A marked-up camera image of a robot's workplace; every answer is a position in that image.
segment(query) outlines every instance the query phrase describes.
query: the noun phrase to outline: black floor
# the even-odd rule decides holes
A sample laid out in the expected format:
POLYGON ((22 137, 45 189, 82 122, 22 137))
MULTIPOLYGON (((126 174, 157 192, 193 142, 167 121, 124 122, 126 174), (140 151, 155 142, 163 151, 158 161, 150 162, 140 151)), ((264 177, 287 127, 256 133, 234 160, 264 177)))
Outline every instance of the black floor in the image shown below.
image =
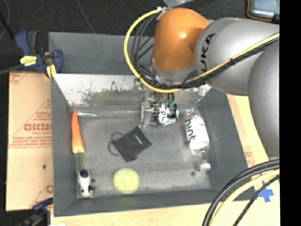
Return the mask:
MULTIPOLYGON (((39 31, 37 48, 48 49, 49 31, 92 32, 77 0, 6 0, 10 9, 12 32, 22 29, 39 31)), ((124 35, 132 22, 156 7, 162 0, 78 0, 95 33, 124 35)), ((182 7, 193 9, 207 19, 246 18, 245 0, 195 0, 182 7)), ((0 13, 8 16, 6 4, 0 0, 0 13)), ((0 22, 0 37, 4 29, 0 22)), ((20 51, 6 32, 0 39, 0 70, 18 64, 20 51)), ((0 75, 0 226, 14 226, 30 211, 5 212, 5 181, 8 130, 8 75, 0 75)), ((40 226, 48 225, 43 220, 40 226)))

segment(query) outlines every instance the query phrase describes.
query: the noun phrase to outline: electronic device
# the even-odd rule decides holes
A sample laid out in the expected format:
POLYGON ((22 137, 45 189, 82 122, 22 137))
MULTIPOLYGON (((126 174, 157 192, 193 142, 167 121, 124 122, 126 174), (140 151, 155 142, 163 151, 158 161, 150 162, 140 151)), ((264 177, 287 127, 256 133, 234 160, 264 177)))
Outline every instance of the electronic device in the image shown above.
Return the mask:
POLYGON ((280 0, 247 0, 246 14, 252 19, 279 23, 280 0))

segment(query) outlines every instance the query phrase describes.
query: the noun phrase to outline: display screen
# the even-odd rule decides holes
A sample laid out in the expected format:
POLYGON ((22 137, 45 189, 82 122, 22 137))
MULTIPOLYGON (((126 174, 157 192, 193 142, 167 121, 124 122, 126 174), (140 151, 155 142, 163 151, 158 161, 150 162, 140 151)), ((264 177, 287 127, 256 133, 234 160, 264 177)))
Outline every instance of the display screen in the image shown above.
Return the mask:
POLYGON ((254 0, 254 9, 267 12, 278 12, 278 0, 254 0))

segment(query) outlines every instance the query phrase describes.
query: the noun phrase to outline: blue clamp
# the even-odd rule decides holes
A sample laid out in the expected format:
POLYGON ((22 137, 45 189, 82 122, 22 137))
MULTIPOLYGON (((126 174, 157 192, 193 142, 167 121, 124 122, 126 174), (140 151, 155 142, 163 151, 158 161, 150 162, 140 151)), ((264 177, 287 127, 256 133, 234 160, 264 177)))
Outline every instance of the blue clamp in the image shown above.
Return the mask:
MULTIPOLYGON (((47 73, 47 67, 41 57, 41 55, 36 53, 35 44, 37 31, 29 31, 21 30, 15 35, 15 43, 17 47, 22 51, 23 56, 35 56, 36 60, 33 61, 30 65, 23 64, 23 70, 37 70, 47 73)), ((60 49, 54 49, 47 58, 53 58, 56 72, 59 73, 62 70, 63 66, 63 53, 60 49)))

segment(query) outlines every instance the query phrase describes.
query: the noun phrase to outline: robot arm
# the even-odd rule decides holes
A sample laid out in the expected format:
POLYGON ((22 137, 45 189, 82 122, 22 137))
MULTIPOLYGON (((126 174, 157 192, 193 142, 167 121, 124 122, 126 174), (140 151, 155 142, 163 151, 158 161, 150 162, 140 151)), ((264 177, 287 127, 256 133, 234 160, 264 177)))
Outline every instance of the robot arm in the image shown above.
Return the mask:
POLYGON ((156 25, 149 67, 153 78, 135 70, 139 61, 132 71, 159 93, 205 82, 228 94, 249 96, 253 120, 268 156, 279 157, 278 39, 278 24, 239 18, 209 22, 192 10, 173 8, 161 15, 156 25), (268 46, 258 50, 267 39, 268 46), (219 69, 227 63, 231 66, 219 69))

